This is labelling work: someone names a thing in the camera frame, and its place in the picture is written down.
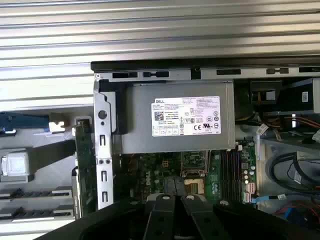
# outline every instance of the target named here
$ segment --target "red wire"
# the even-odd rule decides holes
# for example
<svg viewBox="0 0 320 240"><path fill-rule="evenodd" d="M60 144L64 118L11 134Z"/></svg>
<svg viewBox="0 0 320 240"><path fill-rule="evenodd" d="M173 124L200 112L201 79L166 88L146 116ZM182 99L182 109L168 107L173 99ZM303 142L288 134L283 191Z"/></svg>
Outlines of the red wire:
<svg viewBox="0 0 320 240"><path fill-rule="evenodd" d="M300 204L298 204L298 205L294 205L294 206L283 207L283 209L286 208L286 210L284 210L284 211L280 211L280 210L282 210L282 208L280 208L280 209L279 209L278 211L276 211L274 214L283 214L283 213L285 213L289 208L297 208L297 207L299 207L299 206L303 206L303 207L311 210L311 211L314 213L314 215L316 215L316 216L318 217L319 222L320 222L320 218L319 218L318 213L317 213L312 207L309 207L309 206L307 206L307 205L305 205L305 204L302 204L302 203L300 203Z"/></svg>

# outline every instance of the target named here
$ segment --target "metal bracket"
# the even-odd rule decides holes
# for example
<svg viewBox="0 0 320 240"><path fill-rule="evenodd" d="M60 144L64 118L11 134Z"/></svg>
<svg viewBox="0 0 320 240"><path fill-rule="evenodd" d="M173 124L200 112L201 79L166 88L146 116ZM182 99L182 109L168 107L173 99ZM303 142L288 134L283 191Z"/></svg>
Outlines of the metal bracket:
<svg viewBox="0 0 320 240"><path fill-rule="evenodd" d="M114 203L112 159L112 108L115 108L114 92L99 92L99 81L94 82L94 136L96 157L96 181L98 209Z"/></svg>

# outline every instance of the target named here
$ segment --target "barcode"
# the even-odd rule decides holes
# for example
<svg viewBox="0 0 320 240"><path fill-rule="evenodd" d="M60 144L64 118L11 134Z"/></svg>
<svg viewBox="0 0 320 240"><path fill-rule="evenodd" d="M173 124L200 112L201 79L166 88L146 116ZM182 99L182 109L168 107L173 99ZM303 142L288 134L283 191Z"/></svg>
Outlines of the barcode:
<svg viewBox="0 0 320 240"><path fill-rule="evenodd" d="M308 102L308 92L307 91L303 91L302 92L302 102L303 103L307 103Z"/></svg>
<svg viewBox="0 0 320 240"><path fill-rule="evenodd" d="M155 111L154 112L154 120L156 120L156 121L165 120L164 112L163 111Z"/></svg>

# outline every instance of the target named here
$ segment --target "black wire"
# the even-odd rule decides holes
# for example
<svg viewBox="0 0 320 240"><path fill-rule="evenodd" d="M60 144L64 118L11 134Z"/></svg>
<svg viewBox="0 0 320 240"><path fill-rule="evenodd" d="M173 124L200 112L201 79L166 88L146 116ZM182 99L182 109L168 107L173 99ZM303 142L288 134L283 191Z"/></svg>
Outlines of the black wire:
<svg viewBox="0 0 320 240"><path fill-rule="evenodd" d="M320 164L320 162L314 162L314 161L307 161L307 162L311 164Z"/></svg>
<svg viewBox="0 0 320 240"><path fill-rule="evenodd" d="M303 193L303 194L320 194L319 190L301 189L301 188L296 188L296 187L289 186L286 182L280 181L276 177L276 175L275 175L275 166L277 164L279 164L279 163L284 163L284 162L293 160L294 158L297 158L297 155L296 155L295 152L294 153L291 152L291 153L280 155L274 161L272 161L272 163L270 164L270 167L269 167L269 174L270 174L271 179L276 184L278 184L279 186L281 186L281 187L283 187L285 189L288 189L290 191Z"/></svg>
<svg viewBox="0 0 320 240"><path fill-rule="evenodd" d="M292 177L289 176L289 172L290 172L290 169L291 169L291 167L292 167L293 164L294 164L294 162L292 162L292 163L290 164L290 167L288 168L288 171L286 171L286 175L287 175L288 178L290 178L291 180L294 180Z"/></svg>
<svg viewBox="0 0 320 240"><path fill-rule="evenodd" d="M316 181L314 179L312 179L311 177L309 177L307 174L305 174L305 172L301 169L300 165L299 165L299 162L298 162L298 159L297 159L297 154L294 154L294 157L293 157L293 166L295 168L295 170L298 172L298 174L301 175L301 177L305 180L307 180L308 182L316 185L316 186L319 186L320 185L320 182L319 181Z"/></svg>
<svg viewBox="0 0 320 240"><path fill-rule="evenodd" d="M239 123L239 124L243 124L243 123L245 123L245 122L247 122L247 121L252 120L255 116L256 116L256 113L253 112L252 115L251 115L248 119L245 119L245 120L236 120L235 122L236 122L236 123Z"/></svg>
<svg viewBox="0 0 320 240"><path fill-rule="evenodd" d="M291 180L294 181L295 179L292 178L292 177L289 175L290 169L291 169L291 167L292 167L293 164L294 164L294 162L292 161L292 163L290 164L288 170L286 171L286 175L288 176L288 178L290 178ZM305 185L305 184L302 184L301 182L300 182L300 185L301 185L301 186L304 186L306 189L310 189L310 187L308 187L308 186Z"/></svg>

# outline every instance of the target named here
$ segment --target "white label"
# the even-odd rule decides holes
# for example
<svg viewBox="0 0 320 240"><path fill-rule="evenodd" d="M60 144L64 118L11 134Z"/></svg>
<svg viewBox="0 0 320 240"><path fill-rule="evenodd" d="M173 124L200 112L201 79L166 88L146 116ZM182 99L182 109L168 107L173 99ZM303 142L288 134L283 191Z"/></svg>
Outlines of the white label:
<svg viewBox="0 0 320 240"><path fill-rule="evenodd" d="M245 190L250 193L250 194L254 194L256 191L256 184L254 182L249 182L246 186L245 186Z"/></svg>
<svg viewBox="0 0 320 240"><path fill-rule="evenodd" d="M320 129L312 136L312 139L320 143Z"/></svg>
<svg viewBox="0 0 320 240"><path fill-rule="evenodd" d="M265 131L267 131L269 127L267 125L265 125L264 123L256 130L256 134L257 135L262 135L265 133Z"/></svg>
<svg viewBox="0 0 320 240"><path fill-rule="evenodd" d="M152 136L221 134L219 96L156 98Z"/></svg>
<svg viewBox="0 0 320 240"><path fill-rule="evenodd" d="M308 102L308 92L307 91L303 91L302 92L302 102L303 103L307 103Z"/></svg>
<svg viewBox="0 0 320 240"><path fill-rule="evenodd" d="M301 175L297 171L294 173L294 181L301 184Z"/></svg>
<svg viewBox="0 0 320 240"><path fill-rule="evenodd" d="M278 132L278 130L277 130L277 129L273 129L273 132L274 132L274 134L275 134L276 139L277 139L279 142L281 142L281 141L282 141L282 138L281 138L281 135L280 135L280 133Z"/></svg>
<svg viewBox="0 0 320 240"><path fill-rule="evenodd" d="M265 97L267 101L276 100L276 91L267 91Z"/></svg>
<svg viewBox="0 0 320 240"><path fill-rule="evenodd" d="M279 200L286 200L287 197L286 197L285 194L280 194L280 195L278 195L278 199L279 199Z"/></svg>

